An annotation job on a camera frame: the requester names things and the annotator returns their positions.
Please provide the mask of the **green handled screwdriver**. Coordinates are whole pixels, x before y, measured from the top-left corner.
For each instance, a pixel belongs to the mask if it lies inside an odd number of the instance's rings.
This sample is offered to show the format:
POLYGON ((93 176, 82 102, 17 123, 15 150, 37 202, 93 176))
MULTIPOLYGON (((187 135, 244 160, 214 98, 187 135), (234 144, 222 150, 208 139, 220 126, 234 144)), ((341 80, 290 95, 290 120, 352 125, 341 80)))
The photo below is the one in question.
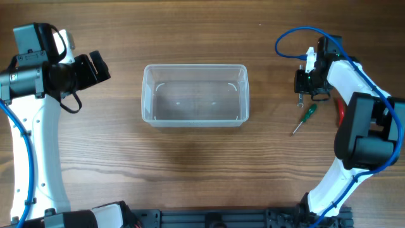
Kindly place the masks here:
POLYGON ((291 133, 291 137, 298 131, 298 129, 300 128, 300 126, 307 122, 308 119, 310 119, 310 117, 313 115, 313 113, 317 110, 317 104, 312 104, 308 110, 305 112, 305 114, 302 116, 299 124, 297 125, 297 127, 292 131, 291 133))

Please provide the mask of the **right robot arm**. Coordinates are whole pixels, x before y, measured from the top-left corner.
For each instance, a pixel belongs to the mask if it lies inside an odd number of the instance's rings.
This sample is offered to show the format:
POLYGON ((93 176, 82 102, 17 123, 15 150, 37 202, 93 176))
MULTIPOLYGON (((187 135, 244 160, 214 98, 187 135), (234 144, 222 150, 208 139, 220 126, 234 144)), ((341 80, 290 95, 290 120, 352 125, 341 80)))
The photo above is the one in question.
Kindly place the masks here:
POLYGON ((336 89, 346 108, 334 141, 335 159, 321 182, 306 193, 296 208, 295 222, 325 225, 366 179, 393 165, 404 140, 404 100, 381 90, 363 71, 359 61, 344 53, 342 38, 324 35, 318 47, 303 56, 294 91, 330 99, 336 89))

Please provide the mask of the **clear plastic container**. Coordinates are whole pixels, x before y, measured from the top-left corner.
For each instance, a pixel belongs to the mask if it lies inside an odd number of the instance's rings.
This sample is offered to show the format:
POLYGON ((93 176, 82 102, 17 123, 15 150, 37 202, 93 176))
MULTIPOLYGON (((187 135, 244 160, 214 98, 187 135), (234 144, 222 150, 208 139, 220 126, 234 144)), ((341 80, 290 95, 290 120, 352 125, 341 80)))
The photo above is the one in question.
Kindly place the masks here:
POLYGON ((142 81, 142 119, 153 127, 239 127, 249 118, 241 64, 151 64, 142 81))

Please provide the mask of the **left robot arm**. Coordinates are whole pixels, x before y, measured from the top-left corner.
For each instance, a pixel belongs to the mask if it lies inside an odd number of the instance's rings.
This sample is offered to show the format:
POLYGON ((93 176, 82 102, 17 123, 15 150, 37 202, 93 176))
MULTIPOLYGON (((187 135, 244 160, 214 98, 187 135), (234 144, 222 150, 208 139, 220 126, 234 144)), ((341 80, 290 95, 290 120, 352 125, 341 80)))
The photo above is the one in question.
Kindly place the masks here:
POLYGON ((137 227, 123 201, 72 211, 61 175, 62 100, 110 78, 98 51, 73 55, 65 30, 48 23, 14 29, 18 54, 1 72, 1 110, 11 127, 15 193, 12 227, 137 227))

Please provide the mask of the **silver combination wrench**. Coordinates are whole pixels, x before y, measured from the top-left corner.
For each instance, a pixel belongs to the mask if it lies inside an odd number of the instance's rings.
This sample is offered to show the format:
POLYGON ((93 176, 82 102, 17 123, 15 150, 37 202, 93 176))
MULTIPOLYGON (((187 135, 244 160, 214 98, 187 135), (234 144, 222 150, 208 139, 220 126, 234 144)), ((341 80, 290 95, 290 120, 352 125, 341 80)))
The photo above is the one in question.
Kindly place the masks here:
POLYGON ((299 83, 299 78, 301 76, 301 71, 303 70, 303 66, 299 65, 299 69, 296 72, 296 77, 295 77, 295 90, 296 93, 298 93, 298 102, 297 102, 297 106, 300 108, 304 107, 304 103, 303 103, 303 94, 300 92, 300 83, 299 83))

